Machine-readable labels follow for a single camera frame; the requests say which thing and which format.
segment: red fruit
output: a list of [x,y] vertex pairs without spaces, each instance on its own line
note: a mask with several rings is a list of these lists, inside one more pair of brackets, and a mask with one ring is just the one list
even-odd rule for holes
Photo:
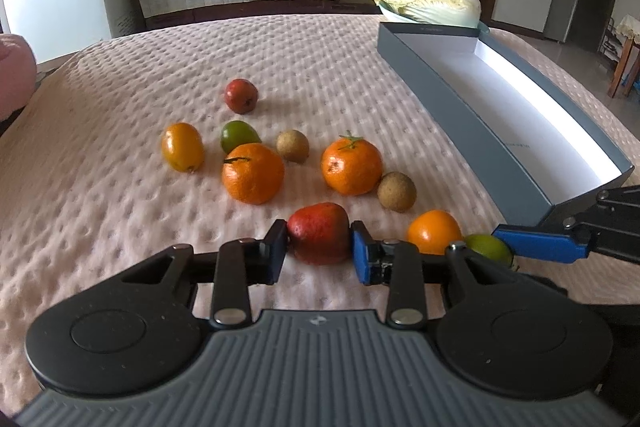
[[229,109],[244,114],[255,109],[258,103],[258,90],[248,80],[235,78],[225,87],[225,102]]
[[293,253],[307,264],[335,264],[351,257],[349,216],[336,203],[300,208],[287,221]]

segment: pink pillow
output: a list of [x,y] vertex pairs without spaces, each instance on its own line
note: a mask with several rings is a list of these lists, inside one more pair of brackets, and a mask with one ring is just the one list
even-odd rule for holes
[[19,35],[0,34],[0,121],[27,105],[36,89],[36,59]]

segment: green lime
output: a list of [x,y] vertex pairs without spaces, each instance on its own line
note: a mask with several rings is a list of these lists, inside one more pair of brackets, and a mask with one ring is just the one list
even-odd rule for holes
[[220,147],[229,154],[233,149],[245,143],[262,143],[258,133],[248,123],[242,120],[234,120],[222,128],[220,135]]
[[465,237],[466,245],[480,255],[484,255],[493,261],[511,266],[513,263],[513,253],[507,245],[493,235],[486,233],[473,233]]

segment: quilted bedspread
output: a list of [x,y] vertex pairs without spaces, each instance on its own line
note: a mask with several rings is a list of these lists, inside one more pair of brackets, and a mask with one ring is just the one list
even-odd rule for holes
[[[51,75],[0,137],[0,409],[16,412],[38,392],[24,355],[26,330],[46,308],[174,243],[196,252],[262,237],[276,218],[335,201],[374,237],[404,237],[418,214],[443,208],[464,233],[490,232],[500,213],[427,111],[376,52],[377,16],[271,16],[181,26],[101,42]],[[640,142],[576,80],[518,37],[492,30],[567,92],[632,162]],[[267,144],[305,133],[312,152],[288,164],[283,190],[263,206],[231,200],[220,182],[222,126],[236,115],[222,92],[232,78],[260,90],[240,118]],[[204,168],[163,162],[164,127],[188,121],[207,147]],[[350,130],[372,141],[386,170],[414,179],[407,214],[375,195],[343,198],[319,172],[322,150]],[[638,174],[630,183],[640,182]],[[521,260],[578,301],[640,302],[640,267],[599,255],[573,265]],[[439,308],[436,288],[431,312]],[[353,267],[310,267],[288,258],[279,284],[251,288],[263,308],[382,312],[387,290],[358,284]],[[206,289],[196,314],[206,314]]]

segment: orange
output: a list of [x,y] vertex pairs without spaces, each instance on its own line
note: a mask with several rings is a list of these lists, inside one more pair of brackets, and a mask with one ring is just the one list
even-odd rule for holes
[[462,241],[462,232],[456,220],[444,210],[430,210],[414,219],[406,231],[406,240],[420,253],[444,255],[453,241]]
[[204,163],[204,145],[193,125],[180,122],[164,130],[161,140],[162,156],[175,170],[193,172]]
[[322,153],[322,176],[343,196],[359,196],[376,187],[382,178],[382,156],[361,137],[340,136]]
[[278,193],[283,180],[282,159],[261,143],[239,145],[222,166],[226,191],[242,203],[266,203]]

